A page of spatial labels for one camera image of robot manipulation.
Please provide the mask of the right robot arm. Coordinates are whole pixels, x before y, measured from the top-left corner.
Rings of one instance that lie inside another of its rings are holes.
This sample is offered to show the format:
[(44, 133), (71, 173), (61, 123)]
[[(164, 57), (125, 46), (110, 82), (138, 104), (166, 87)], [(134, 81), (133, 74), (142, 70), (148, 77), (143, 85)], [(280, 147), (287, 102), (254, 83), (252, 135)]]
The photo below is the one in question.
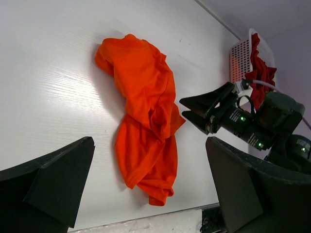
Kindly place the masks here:
[(182, 116), (204, 134), (224, 128), (257, 150), (269, 150), (265, 160), (277, 166), (311, 173), (311, 141), (294, 134), (305, 107), (280, 92), (267, 92), (259, 109), (249, 96), (250, 111), (241, 108), (238, 86), (227, 82), (202, 95), (182, 98)]

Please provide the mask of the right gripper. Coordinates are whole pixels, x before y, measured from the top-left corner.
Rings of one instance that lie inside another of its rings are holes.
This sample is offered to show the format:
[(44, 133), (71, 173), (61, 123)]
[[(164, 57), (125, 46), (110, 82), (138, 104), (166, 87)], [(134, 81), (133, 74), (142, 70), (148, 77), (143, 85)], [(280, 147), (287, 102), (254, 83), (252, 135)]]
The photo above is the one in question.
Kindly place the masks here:
[[(228, 103), (216, 107), (227, 97), (235, 95), (234, 86), (233, 83), (227, 82), (214, 91), (182, 98), (179, 102), (190, 109), (190, 111), (183, 111), (182, 116), (206, 135), (217, 133), (220, 128), (224, 128), (235, 136), (241, 136), (255, 117), (254, 103), (251, 98), (238, 97), (236, 100), (231, 99)], [(250, 103), (250, 112), (241, 108), (242, 98), (246, 98)]]

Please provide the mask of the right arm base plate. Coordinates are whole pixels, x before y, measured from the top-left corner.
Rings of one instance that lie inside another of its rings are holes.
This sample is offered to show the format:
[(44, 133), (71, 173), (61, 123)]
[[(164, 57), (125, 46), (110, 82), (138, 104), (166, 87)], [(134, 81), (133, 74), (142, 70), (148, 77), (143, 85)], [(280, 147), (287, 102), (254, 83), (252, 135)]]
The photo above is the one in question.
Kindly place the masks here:
[(201, 233), (226, 233), (224, 218), (220, 206), (202, 211)]

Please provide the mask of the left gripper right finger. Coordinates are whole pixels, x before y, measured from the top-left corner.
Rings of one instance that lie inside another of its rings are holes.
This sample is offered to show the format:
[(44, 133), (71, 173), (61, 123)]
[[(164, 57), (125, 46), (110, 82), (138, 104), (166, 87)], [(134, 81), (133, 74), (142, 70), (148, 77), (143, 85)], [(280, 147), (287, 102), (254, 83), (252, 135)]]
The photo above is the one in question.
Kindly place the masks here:
[(245, 153), (217, 137), (206, 151), (229, 233), (309, 233), (311, 177)]

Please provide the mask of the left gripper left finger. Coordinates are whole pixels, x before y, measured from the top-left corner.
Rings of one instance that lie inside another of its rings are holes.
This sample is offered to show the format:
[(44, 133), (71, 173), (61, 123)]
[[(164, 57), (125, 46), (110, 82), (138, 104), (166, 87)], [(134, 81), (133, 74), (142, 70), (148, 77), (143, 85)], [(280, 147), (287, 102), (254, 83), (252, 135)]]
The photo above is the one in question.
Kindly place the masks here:
[(95, 143), (83, 137), (0, 172), (2, 233), (66, 233), (74, 228)]

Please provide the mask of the orange t-shirt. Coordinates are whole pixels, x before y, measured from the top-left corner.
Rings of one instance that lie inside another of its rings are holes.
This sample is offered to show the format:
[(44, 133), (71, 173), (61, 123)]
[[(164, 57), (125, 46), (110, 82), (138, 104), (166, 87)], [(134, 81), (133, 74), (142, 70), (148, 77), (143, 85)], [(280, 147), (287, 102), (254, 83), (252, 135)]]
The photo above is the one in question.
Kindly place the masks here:
[(150, 205), (164, 206), (177, 177), (175, 133), (185, 123), (166, 55), (128, 34), (104, 39), (94, 60), (126, 100), (114, 146), (122, 178), (128, 188), (145, 192)]

